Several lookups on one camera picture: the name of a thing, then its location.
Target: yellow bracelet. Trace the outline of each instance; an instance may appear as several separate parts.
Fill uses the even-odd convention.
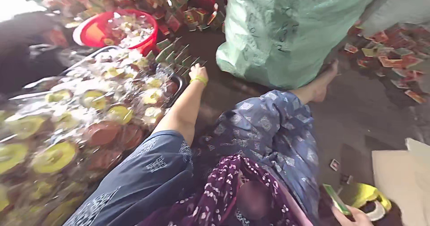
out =
[[[204,77],[199,76],[199,75],[197,75],[195,78],[191,79],[190,83],[192,81],[196,81],[196,80],[201,81],[205,86],[208,84],[207,78],[204,78]]]

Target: sleeve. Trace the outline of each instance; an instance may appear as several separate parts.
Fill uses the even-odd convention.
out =
[[[65,225],[135,225],[174,203],[191,187],[191,178],[191,149],[184,137],[174,130],[156,132],[102,180]]]

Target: red plastic bucket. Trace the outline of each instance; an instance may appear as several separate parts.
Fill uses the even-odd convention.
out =
[[[146,20],[154,27],[154,32],[146,38],[146,40],[141,43],[129,47],[129,49],[139,49],[141,53],[146,56],[149,51],[154,48],[157,43],[157,33],[158,33],[158,25],[157,21],[150,15],[142,11],[138,10],[121,10],[118,9],[115,11],[120,15],[131,15],[136,14],[136,16],[146,16]],[[84,45],[92,46],[92,47],[105,47],[107,46],[103,40],[108,37],[109,34],[106,33],[106,26],[108,24],[108,20],[114,17],[113,12],[104,12],[90,18],[91,20],[82,28],[82,32],[80,34],[80,39]]]

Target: woman's hand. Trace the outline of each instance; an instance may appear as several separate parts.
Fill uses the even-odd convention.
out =
[[[335,215],[336,219],[342,226],[373,226],[369,217],[367,217],[366,213],[357,209],[355,207],[347,206],[349,211],[352,213],[352,216],[355,219],[355,222],[351,222],[343,213],[339,211],[336,207],[332,207],[331,210]]]
[[[189,75],[191,79],[196,78],[196,76],[201,76],[205,78],[206,81],[209,80],[208,74],[206,72],[206,68],[204,66],[200,67],[200,64],[196,64],[195,66],[192,66]]]

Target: hand holding card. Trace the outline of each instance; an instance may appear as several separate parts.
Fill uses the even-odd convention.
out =
[[[354,217],[355,222],[352,222],[351,220],[349,220],[336,207],[331,208],[336,219],[342,226],[373,226],[369,217],[367,217],[366,213],[362,212],[360,209],[357,209],[355,207],[347,206],[347,208],[352,213],[352,216]]]

